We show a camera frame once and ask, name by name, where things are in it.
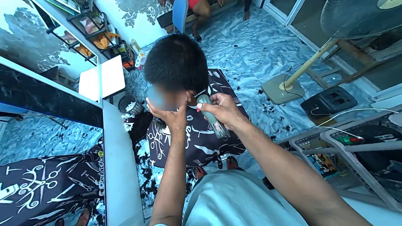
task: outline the bench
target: bench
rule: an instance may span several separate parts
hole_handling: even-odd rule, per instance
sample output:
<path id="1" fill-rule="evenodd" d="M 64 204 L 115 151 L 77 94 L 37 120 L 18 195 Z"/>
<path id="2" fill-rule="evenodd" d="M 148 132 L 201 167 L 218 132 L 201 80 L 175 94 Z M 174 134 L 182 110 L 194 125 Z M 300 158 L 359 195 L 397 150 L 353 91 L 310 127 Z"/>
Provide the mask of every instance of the bench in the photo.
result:
<path id="1" fill-rule="evenodd" d="M 217 0 L 210 0 L 210 5 L 212 9 L 212 15 L 215 15 L 217 13 L 220 13 L 230 7 L 233 7 L 237 5 L 238 0 L 225 0 L 225 4 L 220 7 Z M 186 18 L 186 27 L 191 26 L 195 20 L 197 19 L 197 16 L 194 14 L 194 12 L 189 9 L 187 12 L 187 18 Z M 158 23 L 161 28 L 164 28 L 167 33 L 172 33 L 173 32 L 173 22 L 172 22 L 172 11 L 169 11 L 157 18 Z"/>

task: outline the short hair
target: short hair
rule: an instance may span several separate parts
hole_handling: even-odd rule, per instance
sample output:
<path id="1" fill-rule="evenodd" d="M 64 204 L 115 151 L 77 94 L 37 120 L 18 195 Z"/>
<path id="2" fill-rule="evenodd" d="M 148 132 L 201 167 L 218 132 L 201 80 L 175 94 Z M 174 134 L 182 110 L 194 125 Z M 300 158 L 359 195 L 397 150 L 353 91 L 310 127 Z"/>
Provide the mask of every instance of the short hair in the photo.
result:
<path id="1" fill-rule="evenodd" d="M 156 42 L 145 61 L 144 74 L 147 81 L 158 82 L 167 90 L 184 88 L 198 93 L 209 84 L 204 52 L 195 40 L 178 33 Z"/>

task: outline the fan base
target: fan base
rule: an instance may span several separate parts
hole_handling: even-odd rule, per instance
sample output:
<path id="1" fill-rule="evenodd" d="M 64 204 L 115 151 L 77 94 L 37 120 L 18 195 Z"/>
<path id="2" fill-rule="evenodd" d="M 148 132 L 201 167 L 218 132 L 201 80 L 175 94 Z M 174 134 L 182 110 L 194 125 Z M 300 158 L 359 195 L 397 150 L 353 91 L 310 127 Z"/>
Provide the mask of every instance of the fan base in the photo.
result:
<path id="1" fill-rule="evenodd" d="M 267 97 L 270 98 L 271 102 L 274 104 L 282 104 L 300 98 L 300 96 L 304 96 L 304 89 L 300 86 L 298 81 L 295 81 L 292 84 L 293 89 L 287 90 L 288 92 L 292 93 L 287 93 L 285 90 L 281 90 L 279 88 L 279 85 L 283 83 L 283 78 L 285 76 L 286 74 L 280 74 L 264 82 L 262 86 L 262 90 L 264 91 L 265 95 L 267 95 Z"/>

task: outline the ear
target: ear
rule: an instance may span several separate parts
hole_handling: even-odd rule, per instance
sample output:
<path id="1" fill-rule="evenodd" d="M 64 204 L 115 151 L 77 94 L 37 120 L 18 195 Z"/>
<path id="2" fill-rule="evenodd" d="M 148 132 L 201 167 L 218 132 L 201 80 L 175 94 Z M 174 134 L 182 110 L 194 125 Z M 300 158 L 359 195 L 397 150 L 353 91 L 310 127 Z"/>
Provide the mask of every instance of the ear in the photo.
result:
<path id="1" fill-rule="evenodd" d="M 195 95 L 195 92 L 193 90 L 186 90 L 186 96 L 187 96 L 188 102 L 191 102 L 194 95 Z"/>

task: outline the hand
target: hand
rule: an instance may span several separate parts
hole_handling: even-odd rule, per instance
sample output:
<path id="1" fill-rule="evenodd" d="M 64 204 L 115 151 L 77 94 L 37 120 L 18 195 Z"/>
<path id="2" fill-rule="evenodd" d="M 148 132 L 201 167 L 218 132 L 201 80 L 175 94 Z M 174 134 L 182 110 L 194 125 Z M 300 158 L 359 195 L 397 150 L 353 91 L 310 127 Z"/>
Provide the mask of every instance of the hand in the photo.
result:
<path id="1" fill-rule="evenodd" d="M 235 128 L 242 122 L 249 122 L 230 95 L 219 92 L 211 96 L 211 101 L 214 105 L 199 103 L 197 108 L 212 113 L 227 129 L 235 131 Z"/>
<path id="2" fill-rule="evenodd" d="M 165 6 L 166 0 L 159 0 L 159 4 L 160 4 L 161 6 Z"/>
<path id="3" fill-rule="evenodd" d="M 184 134 L 184 131 L 187 126 L 187 116 L 186 116 L 186 108 L 187 108 L 187 99 L 184 104 L 178 109 L 178 111 L 161 111 L 154 107 L 147 99 L 147 107 L 152 113 L 153 116 L 162 119 L 166 122 L 166 125 L 169 127 L 171 134 L 173 135 L 177 131 Z"/>

